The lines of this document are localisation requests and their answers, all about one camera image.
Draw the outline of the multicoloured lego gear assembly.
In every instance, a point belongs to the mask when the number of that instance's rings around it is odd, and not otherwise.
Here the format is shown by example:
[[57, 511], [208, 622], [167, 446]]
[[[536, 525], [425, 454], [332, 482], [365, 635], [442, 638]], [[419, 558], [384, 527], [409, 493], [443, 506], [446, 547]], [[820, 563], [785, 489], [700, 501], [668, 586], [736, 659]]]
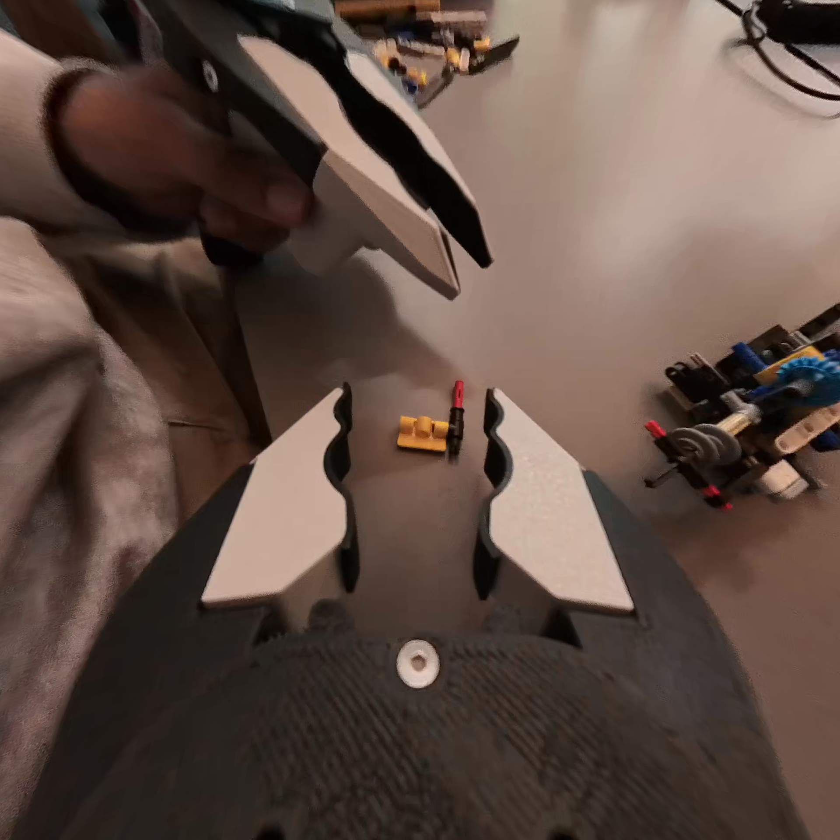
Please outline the multicoloured lego gear assembly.
[[718, 361], [690, 353], [666, 367], [663, 395], [681, 424], [645, 424], [666, 463], [646, 488], [680, 478], [721, 511], [741, 496], [785, 502], [824, 488], [801, 456], [839, 449], [838, 330], [836, 303], [796, 329], [776, 324], [737, 342]]

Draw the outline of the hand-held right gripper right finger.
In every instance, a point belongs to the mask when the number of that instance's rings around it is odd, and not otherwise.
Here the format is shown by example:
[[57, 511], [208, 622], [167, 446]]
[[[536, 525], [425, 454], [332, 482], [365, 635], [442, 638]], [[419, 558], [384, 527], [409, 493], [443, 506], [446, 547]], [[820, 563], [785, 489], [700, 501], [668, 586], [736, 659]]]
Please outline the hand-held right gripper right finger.
[[472, 579], [478, 598], [516, 607], [526, 627], [560, 615], [635, 615], [585, 476], [565, 448], [498, 387], [486, 390], [484, 475]]

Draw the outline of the person's grey sweater torso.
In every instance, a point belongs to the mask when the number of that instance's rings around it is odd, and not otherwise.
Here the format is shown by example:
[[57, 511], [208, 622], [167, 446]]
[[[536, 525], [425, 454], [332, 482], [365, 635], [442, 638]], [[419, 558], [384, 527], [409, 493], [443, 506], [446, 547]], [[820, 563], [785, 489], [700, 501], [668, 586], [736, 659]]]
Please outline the person's grey sweater torso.
[[2, 221], [1, 805], [46, 762], [95, 636], [175, 526], [143, 377], [35, 231]]

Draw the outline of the black power adapter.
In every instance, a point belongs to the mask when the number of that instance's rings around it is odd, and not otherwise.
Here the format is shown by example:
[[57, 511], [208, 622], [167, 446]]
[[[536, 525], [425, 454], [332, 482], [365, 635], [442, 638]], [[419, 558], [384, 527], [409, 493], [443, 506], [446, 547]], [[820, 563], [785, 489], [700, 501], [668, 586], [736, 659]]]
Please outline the black power adapter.
[[758, 18], [777, 43], [839, 46], [839, 2], [761, 1]]

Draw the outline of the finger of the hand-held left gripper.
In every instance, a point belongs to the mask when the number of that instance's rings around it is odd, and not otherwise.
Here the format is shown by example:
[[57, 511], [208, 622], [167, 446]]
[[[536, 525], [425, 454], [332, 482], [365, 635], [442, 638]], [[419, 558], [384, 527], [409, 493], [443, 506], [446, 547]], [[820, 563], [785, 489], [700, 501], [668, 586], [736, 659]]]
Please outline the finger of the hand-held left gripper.
[[353, 130], [481, 268], [492, 263], [471, 195], [437, 137], [369, 54], [329, 33], [329, 84]]
[[317, 276], [361, 249], [380, 250], [441, 296], [455, 299], [460, 286], [446, 234], [351, 127], [328, 83], [266, 38], [239, 35], [238, 42], [325, 144], [311, 186], [313, 211], [283, 249]]

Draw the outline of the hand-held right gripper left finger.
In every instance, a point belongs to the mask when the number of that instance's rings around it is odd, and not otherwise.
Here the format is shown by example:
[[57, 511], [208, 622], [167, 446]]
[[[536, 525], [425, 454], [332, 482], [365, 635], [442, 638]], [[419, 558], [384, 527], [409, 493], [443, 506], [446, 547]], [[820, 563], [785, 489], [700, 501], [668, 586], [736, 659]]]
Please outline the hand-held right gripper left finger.
[[266, 607], [298, 633], [314, 606], [351, 595], [361, 573], [350, 472], [349, 384], [331, 390], [251, 463], [200, 604]]

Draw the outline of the person's left hand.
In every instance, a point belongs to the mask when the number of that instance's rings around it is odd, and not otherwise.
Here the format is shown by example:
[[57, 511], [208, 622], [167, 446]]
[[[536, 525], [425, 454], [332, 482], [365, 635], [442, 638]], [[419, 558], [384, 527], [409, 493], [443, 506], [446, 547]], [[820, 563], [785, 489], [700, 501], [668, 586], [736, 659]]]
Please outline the person's left hand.
[[59, 137], [132, 208], [256, 253], [304, 225], [311, 189], [279, 157], [230, 136], [224, 111], [167, 66], [93, 71], [59, 107]]

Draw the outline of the person's left forearm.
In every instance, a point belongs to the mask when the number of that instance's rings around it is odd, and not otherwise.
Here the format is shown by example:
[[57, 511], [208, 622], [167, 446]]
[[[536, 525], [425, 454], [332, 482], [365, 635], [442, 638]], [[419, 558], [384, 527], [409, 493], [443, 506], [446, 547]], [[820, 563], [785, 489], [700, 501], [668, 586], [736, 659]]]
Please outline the person's left forearm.
[[53, 59], [2, 31], [2, 216], [56, 235], [138, 242], [185, 236], [191, 222], [142, 211], [70, 148], [59, 118], [70, 94], [89, 77], [116, 74], [87, 59]]

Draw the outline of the black red lego pin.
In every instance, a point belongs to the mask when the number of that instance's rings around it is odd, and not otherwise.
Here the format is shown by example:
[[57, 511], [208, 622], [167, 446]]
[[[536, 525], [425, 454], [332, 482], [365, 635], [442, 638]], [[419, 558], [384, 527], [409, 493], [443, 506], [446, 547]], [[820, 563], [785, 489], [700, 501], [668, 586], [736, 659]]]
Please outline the black red lego pin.
[[448, 418], [448, 458], [451, 461], [456, 461], [459, 457], [460, 450], [464, 439], [465, 430], [465, 384], [458, 380], [454, 384], [451, 407]]

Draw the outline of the pile of lego pieces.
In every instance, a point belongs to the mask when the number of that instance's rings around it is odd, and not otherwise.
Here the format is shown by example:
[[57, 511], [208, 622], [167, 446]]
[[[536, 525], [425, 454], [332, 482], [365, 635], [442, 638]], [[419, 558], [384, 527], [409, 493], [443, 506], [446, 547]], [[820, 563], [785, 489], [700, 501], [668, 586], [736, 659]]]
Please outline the pile of lego pieces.
[[520, 37], [491, 34], [488, 2], [339, 1], [338, 17], [418, 109], [459, 77], [475, 77], [509, 60]]

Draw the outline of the yellow lego piece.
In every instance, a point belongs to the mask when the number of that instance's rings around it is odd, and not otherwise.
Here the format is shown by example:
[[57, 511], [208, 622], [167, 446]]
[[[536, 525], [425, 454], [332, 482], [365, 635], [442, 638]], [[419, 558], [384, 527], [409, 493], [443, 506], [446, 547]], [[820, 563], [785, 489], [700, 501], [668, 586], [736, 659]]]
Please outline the yellow lego piece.
[[449, 423], [429, 416], [400, 416], [396, 445], [433, 454], [443, 454], [448, 449]]

